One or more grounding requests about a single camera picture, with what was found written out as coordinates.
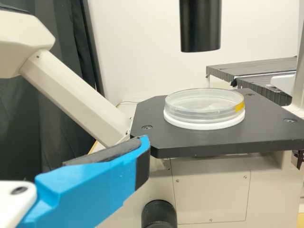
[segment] metal bracket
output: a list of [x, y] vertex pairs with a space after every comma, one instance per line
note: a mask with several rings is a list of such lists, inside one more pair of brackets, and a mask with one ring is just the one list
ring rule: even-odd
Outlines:
[[304, 150], [293, 151], [294, 156], [298, 159], [296, 163], [296, 167], [300, 170], [302, 163], [304, 162]]

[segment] yellow label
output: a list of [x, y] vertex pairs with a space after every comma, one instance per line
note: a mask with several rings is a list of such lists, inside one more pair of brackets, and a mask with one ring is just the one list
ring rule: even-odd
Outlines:
[[241, 111], [244, 108], [244, 106], [245, 106], [244, 101], [236, 105], [236, 113]]

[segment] beige microscope arm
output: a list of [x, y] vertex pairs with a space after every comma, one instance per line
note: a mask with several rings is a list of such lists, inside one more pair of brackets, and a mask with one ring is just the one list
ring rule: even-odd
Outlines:
[[105, 147], [129, 138], [131, 120], [48, 50], [55, 38], [34, 16], [0, 10], [0, 78], [22, 75]]

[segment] white ring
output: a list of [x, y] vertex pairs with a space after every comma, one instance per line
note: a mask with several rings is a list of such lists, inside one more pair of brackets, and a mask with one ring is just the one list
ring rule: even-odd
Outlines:
[[165, 110], [163, 110], [163, 116], [165, 120], [169, 123], [171, 123], [174, 126], [191, 129], [191, 130], [216, 130], [216, 129], [223, 129], [227, 127], [232, 127], [234, 125], [237, 125], [238, 123], [242, 122], [242, 120], [245, 118], [245, 110], [235, 117], [234, 119], [220, 122], [220, 123], [187, 123], [180, 120], [176, 120], [169, 116]]

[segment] screw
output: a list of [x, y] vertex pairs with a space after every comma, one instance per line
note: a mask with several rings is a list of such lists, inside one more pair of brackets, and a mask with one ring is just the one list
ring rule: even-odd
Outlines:
[[28, 188], [27, 187], [17, 187], [15, 188], [13, 191], [10, 192], [11, 195], [18, 195], [21, 194], [23, 192], [25, 192]]
[[144, 129], [144, 130], [149, 130], [149, 129], [152, 129], [152, 128], [153, 128], [153, 126], [151, 126], [151, 125], [142, 126], [142, 129]]
[[285, 118], [284, 121], [285, 121], [285, 122], [288, 122], [288, 123], [291, 123], [291, 124], [297, 122], [297, 120], [296, 120], [296, 119], [293, 119], [293, 118]]

